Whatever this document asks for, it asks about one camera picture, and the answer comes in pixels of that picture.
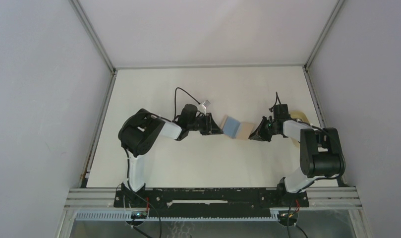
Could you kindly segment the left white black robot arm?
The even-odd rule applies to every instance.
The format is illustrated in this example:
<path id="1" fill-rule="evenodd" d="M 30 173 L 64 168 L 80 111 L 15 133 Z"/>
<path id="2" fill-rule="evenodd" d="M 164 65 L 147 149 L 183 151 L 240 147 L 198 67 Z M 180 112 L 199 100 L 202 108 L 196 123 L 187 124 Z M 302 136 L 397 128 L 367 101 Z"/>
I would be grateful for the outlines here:
<path id="1" fill-rule="evenodd" d="M 221 135 L 223 130 L 213 120 L 211 113 L 200 112 L 193 104 L 186 104 L 173 120 L 163 118 L 146 109 L 140 109 L 128 118 L 118 133 L 121 147 L 127 156 L 124 186 L 129 189 L 126 201 L 134 207 L 144 203 L 144 160 L 159 136 L 181 141 L 191 131 L 203 136 Z"/>

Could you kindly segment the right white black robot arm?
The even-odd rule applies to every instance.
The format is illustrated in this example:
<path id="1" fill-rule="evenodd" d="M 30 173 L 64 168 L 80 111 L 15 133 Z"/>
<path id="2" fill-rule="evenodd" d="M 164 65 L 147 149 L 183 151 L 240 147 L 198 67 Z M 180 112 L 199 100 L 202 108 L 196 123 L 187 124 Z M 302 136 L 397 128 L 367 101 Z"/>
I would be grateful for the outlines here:
<path id="1" fill-rule="evenodd" d="M 296 193 L 305 191 L 315 181 L 337 180 L 344 175 L 345 158 L 335 128 L 320 128 L 300 119 L 263 117 L 249 139 L 270 142 L 275 135 L 299 143 L 299 168 L 281 179 L 284 188 L 276 194 L 280 205 L 290 206 Z"/>

